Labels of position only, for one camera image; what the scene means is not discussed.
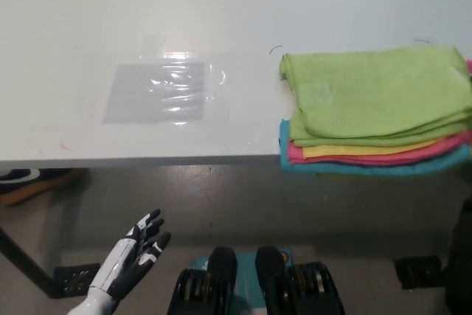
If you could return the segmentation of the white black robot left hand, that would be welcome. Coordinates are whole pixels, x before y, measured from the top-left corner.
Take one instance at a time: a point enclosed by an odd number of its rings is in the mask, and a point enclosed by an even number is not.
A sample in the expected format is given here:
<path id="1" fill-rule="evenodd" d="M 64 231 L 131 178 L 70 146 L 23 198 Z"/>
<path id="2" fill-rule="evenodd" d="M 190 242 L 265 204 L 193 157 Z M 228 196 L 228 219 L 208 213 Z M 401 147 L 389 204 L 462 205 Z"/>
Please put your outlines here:
<path id="1" fill-rule="evenodd" d="M 160 230 L 164 219 L 154 210 L 136 222 L 117 241 L 96 273 L 90 287 L 107 293 L 112 300 L 123 300 L 153 268 L 171 234 Z"/>

